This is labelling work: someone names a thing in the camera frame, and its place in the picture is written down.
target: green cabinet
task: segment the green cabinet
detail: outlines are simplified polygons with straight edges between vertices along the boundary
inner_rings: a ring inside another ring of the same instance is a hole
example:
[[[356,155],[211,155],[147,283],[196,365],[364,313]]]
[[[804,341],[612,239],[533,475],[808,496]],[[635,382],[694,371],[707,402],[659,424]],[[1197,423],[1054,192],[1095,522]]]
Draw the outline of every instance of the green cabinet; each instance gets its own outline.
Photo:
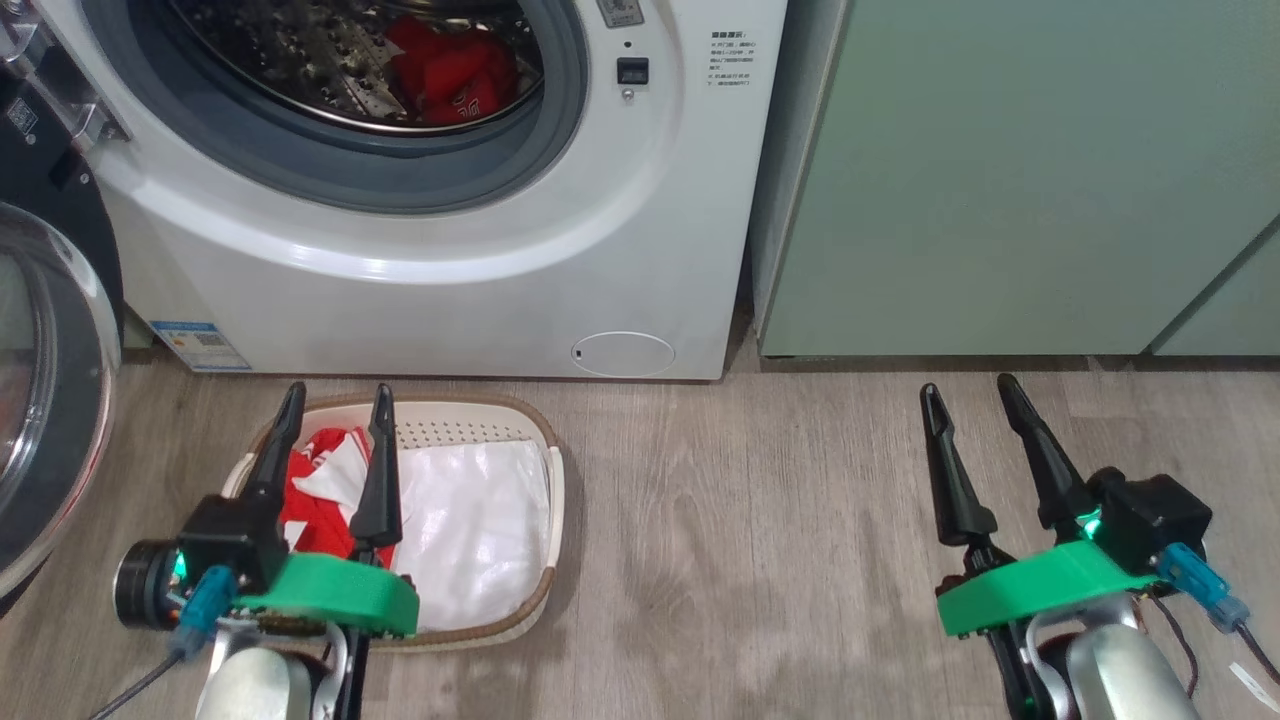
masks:
[[[1240,258],[1166,337],[1157,355],[1280,355],[1280,237]]]
[[[801,5],[841,24],[783,40],[832,51],[780,65],[763,355],[1140,352],[1280,213],[1275,0]]]

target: green 3d-printed part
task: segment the green 3d-printed part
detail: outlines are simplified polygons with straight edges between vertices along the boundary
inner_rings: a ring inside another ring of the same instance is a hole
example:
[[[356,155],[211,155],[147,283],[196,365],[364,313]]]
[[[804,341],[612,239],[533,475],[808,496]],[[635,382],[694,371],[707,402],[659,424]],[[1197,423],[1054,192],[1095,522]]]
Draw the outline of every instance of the green 3d-printed part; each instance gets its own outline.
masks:
[[[289,555],[270,591],[239,596],[234,605],[351,625],[375,635],[417,632],[417,593],[403,578],[316,552]]]
[[[963,635],[1114,592],[1146,588],[1160,578],[1130,575],[1092,541],[996,568],[938,596],[948,635]]]

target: green led light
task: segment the green led light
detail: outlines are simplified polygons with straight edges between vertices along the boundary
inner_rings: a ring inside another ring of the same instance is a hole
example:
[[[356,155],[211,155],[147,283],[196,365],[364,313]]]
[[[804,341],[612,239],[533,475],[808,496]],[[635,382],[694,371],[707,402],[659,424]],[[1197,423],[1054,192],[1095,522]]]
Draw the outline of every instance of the green led light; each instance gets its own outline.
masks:
[[[182,551],[178,551],[178,556],[173,560],[173,574],[178,577],[178,582],[187,582],[187,559],[183,557]]]
[[[1080,525],[1080,532],[1084,533],[1084,537],[1093,539],[1094,533],[1102,527],[1102,509],[1098,507],[1093,512],[1079,515],[1075,521]]]

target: washing machine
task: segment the washing machine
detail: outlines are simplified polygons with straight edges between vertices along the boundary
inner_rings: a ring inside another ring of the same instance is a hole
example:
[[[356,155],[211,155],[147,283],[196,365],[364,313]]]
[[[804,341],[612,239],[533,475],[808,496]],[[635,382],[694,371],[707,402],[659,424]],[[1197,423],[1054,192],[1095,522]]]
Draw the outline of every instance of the washing machine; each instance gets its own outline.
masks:
[[[192,369],[722,374],[786,0],[5,3]]]

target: wooden floor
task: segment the wooden floor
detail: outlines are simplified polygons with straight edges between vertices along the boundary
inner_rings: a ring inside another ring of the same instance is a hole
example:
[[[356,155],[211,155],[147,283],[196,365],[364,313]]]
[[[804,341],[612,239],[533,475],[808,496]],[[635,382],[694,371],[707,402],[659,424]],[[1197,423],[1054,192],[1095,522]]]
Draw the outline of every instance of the wooden floor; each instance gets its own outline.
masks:
[[[1020,378],[1082,471],[1169,471],[1216,510],[1213,560],[1280,653],[1280,373],[1041,365]],[[993,373],[879,370],[762,373],[748,348],[717,384],[394,380],[541,410],[567,448],[567,528],[532,632],[499,648],[375,656],[364,716],[1005,717],[986,644],[945,638],[934,612],[933,587],[960,553],[934,537],[922,383],[943,391],[998,542],[1028,553],[1051,538],[1020,445]],[[0,717],[84,717],[164,655],[163,635],[115,623],[116,562],[220,487],[288,382],[195,375],[168,357],[124,369],[83,510],[0,623]],[[312,397],[374,384],[308,380]],[[1201,712],[1274,716],[1228,670],[1239,661],[1263,679],[1243,646],[1185,598],[1171,605],[1201,659]],[[1185,674],[1164,620],[1147,616]],[[118,716],[189,717],[204,674],[179,667]]]

